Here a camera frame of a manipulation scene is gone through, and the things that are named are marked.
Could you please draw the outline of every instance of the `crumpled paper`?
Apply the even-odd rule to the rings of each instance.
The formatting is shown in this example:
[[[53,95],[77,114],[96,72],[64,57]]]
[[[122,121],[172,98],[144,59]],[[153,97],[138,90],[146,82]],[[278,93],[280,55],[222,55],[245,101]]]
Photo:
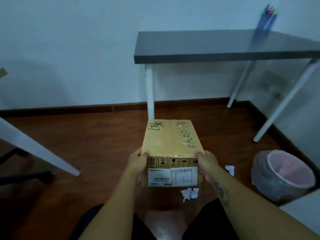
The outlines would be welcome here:
[[[198,192],[199,192],[199,188],[187,188],[187,189],[181,190],[181,193],[183,196],[183,202],[185,202],[186,200],[198,198]]]
[[[226,165],[224,168],[229,171],[229,173],[231,174],[231,176],[234,176],[234,175],[235,175],[235,167],[234,167],[234,166]]]

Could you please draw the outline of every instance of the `wooden floor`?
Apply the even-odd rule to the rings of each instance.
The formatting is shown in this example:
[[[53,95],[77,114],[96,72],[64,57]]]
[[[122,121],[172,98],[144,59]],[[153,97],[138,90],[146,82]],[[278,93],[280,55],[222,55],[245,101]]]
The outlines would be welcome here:
[[[265,135],[252,143],[259,126],[244,108],[225,105],[161,109],[161,119],[190,119],[204,149],[221,166],[234,165],[235,178],[251,185],[253,157],[279,149]],[[128,155],[142,145],[147,111],[10,118],[10,123],[81,171],[74,177],[34,157],[14,156],[0,174],[51,169],[50,185],[37,180],[0,187],[2,239],[67,239],[79,217],[104,203],[125,169]],[[0,143],[0,153],[12,148]],[[199,210],[216,198],[202,182],[198,199],[182,203],[179,189],[137,187],[136,212],[158,239],[180,239]]]

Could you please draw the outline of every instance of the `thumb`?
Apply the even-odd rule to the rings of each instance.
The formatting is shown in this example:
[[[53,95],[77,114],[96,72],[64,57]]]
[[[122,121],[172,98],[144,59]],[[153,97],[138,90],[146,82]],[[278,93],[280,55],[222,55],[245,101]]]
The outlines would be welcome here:
[[[150,154],[150,151],[146,150],[143,154],[141,154],[141,157],[148,159],[149,154]]]
[[[203,158],[203,154],[198,150],[194,151],[194,155],[197,157],[198,160],[202,160]]]

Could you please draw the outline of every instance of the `tattoo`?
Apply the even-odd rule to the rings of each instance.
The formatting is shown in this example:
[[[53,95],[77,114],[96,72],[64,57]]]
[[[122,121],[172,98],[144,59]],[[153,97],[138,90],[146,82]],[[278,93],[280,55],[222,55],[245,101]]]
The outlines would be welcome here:
[[[227,190],[226,188],[222,188],[220,186],[220,183],[218,183],[217,181],[213,181],[213,185],[215,186],[218,194],[219,194],[219,198],[220,201],[222,203],[222,205],[224,207],[229,207],[230,205],[230,195],[229,195],[229,190]]]

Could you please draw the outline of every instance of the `pink plastic bag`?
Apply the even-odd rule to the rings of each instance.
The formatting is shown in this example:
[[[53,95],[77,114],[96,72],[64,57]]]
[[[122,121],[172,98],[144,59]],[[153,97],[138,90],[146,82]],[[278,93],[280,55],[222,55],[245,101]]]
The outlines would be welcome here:
[[[313,171],[303,161],[281,150],[258,153],[251,180],[273,201],[296,199],[316,184]]]

